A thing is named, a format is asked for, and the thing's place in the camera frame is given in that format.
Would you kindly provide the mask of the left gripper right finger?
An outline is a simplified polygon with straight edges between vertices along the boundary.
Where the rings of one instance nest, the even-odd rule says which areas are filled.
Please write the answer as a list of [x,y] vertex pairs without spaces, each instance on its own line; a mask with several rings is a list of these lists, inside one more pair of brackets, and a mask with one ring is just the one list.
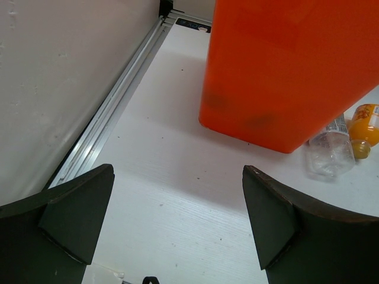
[[254,166],[243,192],[269,283],[377,283],[378,218],[280,183]]

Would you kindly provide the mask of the clear bottle white label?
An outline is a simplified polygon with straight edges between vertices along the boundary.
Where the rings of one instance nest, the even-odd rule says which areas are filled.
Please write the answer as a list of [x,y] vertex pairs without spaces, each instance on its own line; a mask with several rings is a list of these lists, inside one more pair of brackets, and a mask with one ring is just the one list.
[[312,171],[318,175],[337,177],[355,166],[355,158],[343,114],[322,128],[309,141]]

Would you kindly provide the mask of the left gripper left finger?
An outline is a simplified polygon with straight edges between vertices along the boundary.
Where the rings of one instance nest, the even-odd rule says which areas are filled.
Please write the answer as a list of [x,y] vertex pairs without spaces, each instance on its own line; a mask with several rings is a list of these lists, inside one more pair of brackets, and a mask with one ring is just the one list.
[[1,206],[1,283],[81,283],[113,184],[113,166],[102,164]]

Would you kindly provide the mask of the orange juice bottle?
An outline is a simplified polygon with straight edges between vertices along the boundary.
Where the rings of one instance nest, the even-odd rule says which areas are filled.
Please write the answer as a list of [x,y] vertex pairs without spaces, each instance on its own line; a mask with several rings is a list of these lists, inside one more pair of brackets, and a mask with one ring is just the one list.
[[378,104],[360,105],[348,124],[354,157],[366,159],[378,144]]

